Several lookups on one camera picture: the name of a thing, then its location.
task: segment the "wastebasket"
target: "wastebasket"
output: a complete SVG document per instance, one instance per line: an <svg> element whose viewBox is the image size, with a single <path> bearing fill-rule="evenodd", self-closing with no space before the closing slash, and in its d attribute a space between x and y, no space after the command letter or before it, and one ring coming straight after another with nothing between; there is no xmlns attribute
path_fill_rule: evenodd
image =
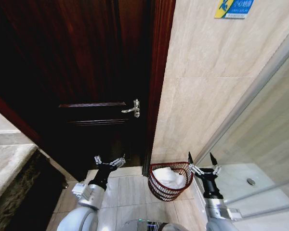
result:
<svg viewBox="0 0 289 231"><path fill-rule="evenodd" d="M188 167L188 162L174 162L174 163L161 163L151 164L149 170L148 185L152 194L161 201L173 201L185 189L187 189L193 181L193 173ZM180 189L171 189L162 185L154 176L153 171L162 167L170 167L172 171L184 176L185 186Z"/></svg>

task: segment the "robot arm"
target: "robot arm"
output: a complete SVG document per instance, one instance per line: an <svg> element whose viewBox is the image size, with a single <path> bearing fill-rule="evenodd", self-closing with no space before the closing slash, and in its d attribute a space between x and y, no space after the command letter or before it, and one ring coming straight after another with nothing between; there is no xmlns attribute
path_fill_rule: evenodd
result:
<svg viewBox="0 0 289 231"><path fill-rule="evenodd" d="M89 185L77 183L73 194L79 199L81 207L72 210L59 224L57 231L95 231L98 226L98 210L107 189L109 174L125 164L124 157L111 163L102 163L100 156L95 157L99 170Z"/></svg>
<svg viewBox="0 0 289 231"><path fill-rule="evenodd" d="M215 183L221 167L217 164L216 159L210 153L211 162L215 168L198 168L194 165L191 154L188 154L189 168L194 173L195 177L202 180L204 193L203 196L206 202L206 214L208 217L208 231L238 231L233 225L232 220L242 218L238 209L227 208L223 201L223 195Z"/></svg>

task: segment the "door panel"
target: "door panel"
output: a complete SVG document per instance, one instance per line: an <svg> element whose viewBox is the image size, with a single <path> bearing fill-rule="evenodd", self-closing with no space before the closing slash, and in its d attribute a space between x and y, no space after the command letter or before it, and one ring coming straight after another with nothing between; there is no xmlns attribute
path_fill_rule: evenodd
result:
<svg viewBox="0 0 289 231"><path fill-rule="evenodd" d="M0 1L0 97L78 180L145 152L149 0ZM141 102L141 116L123 114Z"/></svg>

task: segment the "door handle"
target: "door handle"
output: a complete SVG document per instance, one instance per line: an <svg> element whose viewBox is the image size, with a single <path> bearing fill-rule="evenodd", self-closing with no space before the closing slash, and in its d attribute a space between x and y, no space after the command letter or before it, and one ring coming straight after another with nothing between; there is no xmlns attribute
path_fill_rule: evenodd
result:
<svg viewBox="0 0 289 231"><path fill-rule="evenodd" d="M138 118L140 116L140 102L138 99L134 100L134 107L127 110L122 110L122 113L134 112L134 116Z"/></svg>

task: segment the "sign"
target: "sign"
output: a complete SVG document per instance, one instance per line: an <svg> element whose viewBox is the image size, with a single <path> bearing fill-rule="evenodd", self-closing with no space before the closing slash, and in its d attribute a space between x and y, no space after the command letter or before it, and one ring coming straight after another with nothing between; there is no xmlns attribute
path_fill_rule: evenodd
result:
<svg viewBox="0 0 289 231"><path fill-rule="evenodd" d="M246 18L254 0L220 0L214 18Z"/></svg>

